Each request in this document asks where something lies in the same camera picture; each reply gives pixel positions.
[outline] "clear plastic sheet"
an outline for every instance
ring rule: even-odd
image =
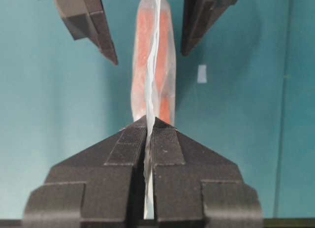
[[[174,124],[176,53],[169,4],[141,0],[136,20],[132,66],[131,109],[134,120],[146,114],[144,219],[154,218],[150,138],[155,116]]]

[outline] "orange fabric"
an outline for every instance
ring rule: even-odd
[[[170,123],[169,98],[163,96],[165,92],[163,83],[167,77],[167,45],[168,45],[168,14],[161,10],[159,28],[159,46],[157,51],[157,67],[155,81],[158,95],[161,97],[159,118]],[[143,96],[146,77],[146,63],[150,50],[150,37],[153,31],[153,14],[150,9],[139,9],[136,22],[136,43],[135,43],[135,66],[132,78],[132,94]],[[141,103],[141,108],[145,109],[145,101]]]

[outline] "teal background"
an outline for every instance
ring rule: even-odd
[[[72,40],[52,0],[0,0],[0,219],[22,216],[53,164],[132,122],[139,1],[103,0],[113,66]],[[168,1],[176,127],[239,165],[265,217],[315,217],[315,0],[239,0],[188,57],[183,0]]]

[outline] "transparent plastic film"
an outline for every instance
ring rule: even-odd
[[[154,218],[151,134],[155,116],[174,124],[175,78],[176,53],[169,4],[166,0],[141,0],[136,19],[131,109],[135,121],[144,115],[147,118],[144,219]]]

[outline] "teal wall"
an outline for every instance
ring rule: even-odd
[[[103,0],[119,58],[74,42],[51,0],[0,0],[0,218],[19,218],[55,163],[132,122],[140,0]],[[265,217],[315,217],[315,0],[239,0],[188,57],[171,4],[176,127],[239,165]],[[208,83],[197,83],[207,65]]]

